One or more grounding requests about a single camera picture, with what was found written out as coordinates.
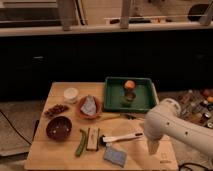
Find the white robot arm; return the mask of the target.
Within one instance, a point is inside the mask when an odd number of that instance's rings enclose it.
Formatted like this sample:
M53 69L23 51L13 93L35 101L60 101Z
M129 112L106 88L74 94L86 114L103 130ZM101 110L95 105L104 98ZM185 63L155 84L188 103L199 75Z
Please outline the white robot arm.
M180 112L180 104L171 98L150 109L143 128L147 139L159 141L166 134L213 158L213 130L180 119Z

